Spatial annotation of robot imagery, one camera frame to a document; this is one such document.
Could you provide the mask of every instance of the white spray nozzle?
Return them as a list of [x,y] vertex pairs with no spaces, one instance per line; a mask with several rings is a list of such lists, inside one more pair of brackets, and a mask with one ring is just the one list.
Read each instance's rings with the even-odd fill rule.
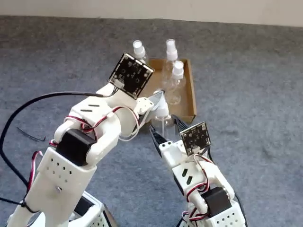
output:
[[167,104],[167,102],[165,100],[164,94],[158,103],[158,108],[156,110],[155,115],[157,117],[165,117],[165,116],[169,115],[169,105]]
[[168,61],[175,61],[178,59],[178,51],[174,39],[168,39],[166,41],[166,58]]
[[176,61],[172,68],[172,77],[174,79],[182,79],[184,75],[184,64],[181,61]]
[[145,48],[140,40],[133,42],[134,54],[136,58],[143,58],[145,56]]

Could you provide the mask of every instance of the circuit board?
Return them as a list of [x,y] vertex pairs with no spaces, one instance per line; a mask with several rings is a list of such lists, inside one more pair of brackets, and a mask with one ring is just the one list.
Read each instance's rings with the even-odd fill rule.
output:
[[187,156],[211,145],[206,122],[198,123],[180,132]]
[[124,53],[108,81],[137,99],[154,71],[130,54]]

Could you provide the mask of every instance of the white wall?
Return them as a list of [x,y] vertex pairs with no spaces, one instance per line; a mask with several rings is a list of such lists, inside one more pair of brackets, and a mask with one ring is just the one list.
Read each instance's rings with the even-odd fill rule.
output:
[[303,26],[303,0],[0,0],[0,15]]

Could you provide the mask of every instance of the clear plastic bottle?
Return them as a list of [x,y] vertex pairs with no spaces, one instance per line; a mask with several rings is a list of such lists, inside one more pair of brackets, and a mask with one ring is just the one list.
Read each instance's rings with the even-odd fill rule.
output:
[[143,62],[144,64],[148,64],[148,56],[146,54],[145,48],[140,40],[136,40],[133,42],[134,47],[134,57]]
[[151,120],[151,125],[164,138],[174,141],[175,124],[169,114],[169,106],[163,96],[159,101],[159,106],[156,110],[155,117]]
[[166,90],[170,84],[171,73],[174,63],[178,59],[178,51],[174,39],[166,41],[166,61],[162,66],[162,89]]
[[170,105],[177,105],[181,102],[181,94],[186,84],[184,77],[184,64],[176,61],[171,73],[171,81],[167,87],[166,99]]

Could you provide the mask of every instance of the robotic arm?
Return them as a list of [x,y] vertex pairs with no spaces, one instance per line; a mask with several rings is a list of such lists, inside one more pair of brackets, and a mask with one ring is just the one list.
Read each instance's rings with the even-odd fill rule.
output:
[[[96,164],[118,140],[132,139],[144,125],[154,105],[137,97],[152,73],[153,69],[124,54],[109,83],[97,91],[104,97],[88,97],[71,108],[7,227],[115,226],[105,206],[84,190]],[[38,211],[40,216],[28,224]]]
[[206,123],[189,127],[174,118],[182,140],[169,141],[152,126],[150,132],[159,155],[187,200],[187,210],[177,227],[245,227],[233,188],[205,155],[210,146]]

